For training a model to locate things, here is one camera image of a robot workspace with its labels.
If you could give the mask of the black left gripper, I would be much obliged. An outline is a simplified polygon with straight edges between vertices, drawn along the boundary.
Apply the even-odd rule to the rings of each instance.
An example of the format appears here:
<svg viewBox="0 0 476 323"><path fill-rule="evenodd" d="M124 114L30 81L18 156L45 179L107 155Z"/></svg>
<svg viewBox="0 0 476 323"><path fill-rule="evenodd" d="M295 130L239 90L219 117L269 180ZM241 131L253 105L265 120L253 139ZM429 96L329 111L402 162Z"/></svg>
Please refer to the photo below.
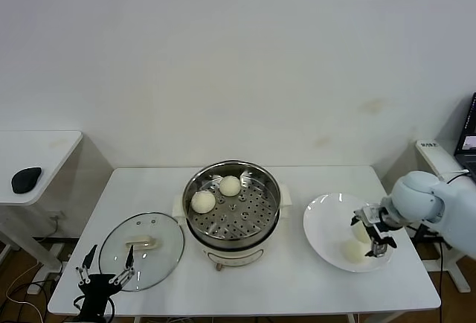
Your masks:
<svg viewBox="0 0 476 323"><path fill-rule="evenodd" d="M134 246L131 245L119 274L93 274L89 277L96 249L97 245L93 245L82 264L75 268L79 277L78 287L83 293L77 297L77 322L112 322L115 317L112 296L119 293L121 286L125 286L135 275Z"/></svg>

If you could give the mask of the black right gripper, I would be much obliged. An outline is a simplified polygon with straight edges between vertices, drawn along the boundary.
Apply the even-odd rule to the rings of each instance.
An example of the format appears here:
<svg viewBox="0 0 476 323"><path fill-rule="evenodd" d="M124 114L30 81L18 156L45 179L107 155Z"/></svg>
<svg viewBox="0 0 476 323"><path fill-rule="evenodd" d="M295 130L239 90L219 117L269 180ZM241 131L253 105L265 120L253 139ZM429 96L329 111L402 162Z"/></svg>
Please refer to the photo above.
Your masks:
<svg viewBox="0 0 476 323"><path fill-rule="evenodd" d="M380 206L370 206L366 209L366 215L363 211L354 211L351 219L351 226L361 223L366 226L367 233L370 236L370 251L365 256L370 258L383 257L388 246L395 249L396 242L388 236L390 226L385 222L387 210Z"/></svg>

